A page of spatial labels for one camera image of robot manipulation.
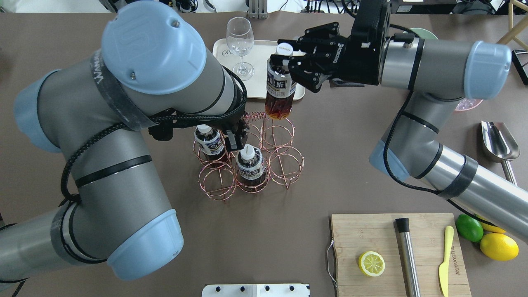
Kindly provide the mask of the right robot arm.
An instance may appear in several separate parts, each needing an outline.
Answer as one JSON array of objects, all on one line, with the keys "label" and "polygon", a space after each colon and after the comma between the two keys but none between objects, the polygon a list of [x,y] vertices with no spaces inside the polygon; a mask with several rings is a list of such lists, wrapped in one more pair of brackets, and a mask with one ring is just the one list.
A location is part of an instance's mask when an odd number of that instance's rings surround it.
[{"label": "right robot arm", "polygon": [[508,46],[483,41],[421,39],[409,30],[388,36],[391,4],[363,0],[348,37],[337,22],[280,39],[302,56],[275,60],[292,79],[319,92],[326,79],[409,90],[408,99],[370,156],[370,162],[404,185],[414,177],[433,193],[489,219],[527,241],[527,192],[437,141],[458,103],[492,99],[509,74]]}]

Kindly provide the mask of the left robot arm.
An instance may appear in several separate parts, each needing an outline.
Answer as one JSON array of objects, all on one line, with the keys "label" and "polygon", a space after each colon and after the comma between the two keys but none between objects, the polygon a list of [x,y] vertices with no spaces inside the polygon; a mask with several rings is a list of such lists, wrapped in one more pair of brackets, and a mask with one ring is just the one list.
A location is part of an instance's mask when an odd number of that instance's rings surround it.
[{"label": "left robot arm", "polygon": [[173,8],[121,8],[90,58],[15,100],[21,132],[66,159],[64,200],[1,228],[1,289],[70,266],[106,262],[130,281],[169,263],[184,240],[141,130],[205,123],[223,130],[228,151],[240,150],[246,100],[243,82]]}]

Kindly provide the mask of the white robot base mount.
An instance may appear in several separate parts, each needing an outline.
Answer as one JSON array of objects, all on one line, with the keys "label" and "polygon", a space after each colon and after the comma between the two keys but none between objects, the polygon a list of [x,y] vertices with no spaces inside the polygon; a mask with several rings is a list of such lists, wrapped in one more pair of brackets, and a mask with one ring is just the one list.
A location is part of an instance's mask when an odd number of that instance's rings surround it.
[{"label": "white robot base mount", "polygon": [[210,284],[204,286],[202,297],[310,297],[308,284]]}]

